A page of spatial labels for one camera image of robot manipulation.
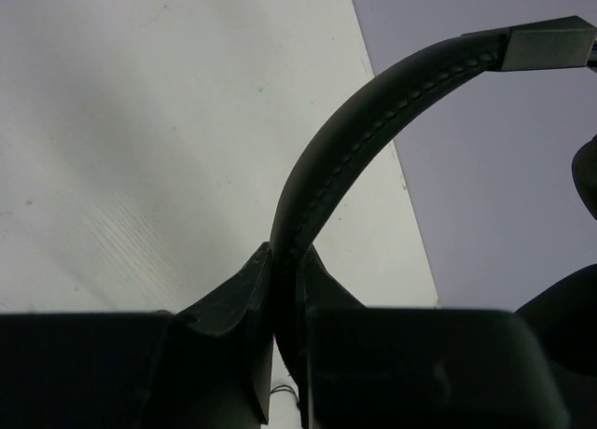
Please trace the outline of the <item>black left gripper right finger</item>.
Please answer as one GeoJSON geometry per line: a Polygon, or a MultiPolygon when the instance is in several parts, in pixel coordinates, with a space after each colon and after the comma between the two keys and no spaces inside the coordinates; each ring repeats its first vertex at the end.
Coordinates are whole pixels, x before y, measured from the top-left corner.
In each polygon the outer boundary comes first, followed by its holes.
{"type": "Polygon", "coordinates": [[[566,428],[531,328],[507,311],[368,308],[309,250],[297,271],[306,428],[566,428]]]}

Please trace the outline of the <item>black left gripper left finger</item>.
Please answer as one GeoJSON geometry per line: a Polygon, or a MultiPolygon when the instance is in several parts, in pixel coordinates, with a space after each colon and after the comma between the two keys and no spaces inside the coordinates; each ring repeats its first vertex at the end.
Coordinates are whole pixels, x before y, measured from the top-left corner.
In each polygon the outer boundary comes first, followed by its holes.
{"type": "Polygon", "coordinates": [[[178,313],[3,315],[2,426],[262,426],[270,406],[270,273],[262,244],[178,313]]]}

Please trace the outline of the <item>black over-ear headphones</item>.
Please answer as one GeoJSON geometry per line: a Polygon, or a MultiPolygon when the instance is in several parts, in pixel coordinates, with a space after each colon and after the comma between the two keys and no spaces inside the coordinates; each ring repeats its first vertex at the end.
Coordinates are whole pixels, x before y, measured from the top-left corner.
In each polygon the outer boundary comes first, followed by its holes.
{"type": "MultiPolygon", "coordinates": [[[[475,32],[424,48],[353,95],[312,138],[288,176],[271,228],[275,338],[298,386],[297,271],[341,199],[415,118],[484,72],[594,68],[596,29],[577,16],[475,32]]],[[[518,310],[570,412],[566,428],[596,424],[596,269],[558,281],[518,310]]]]}

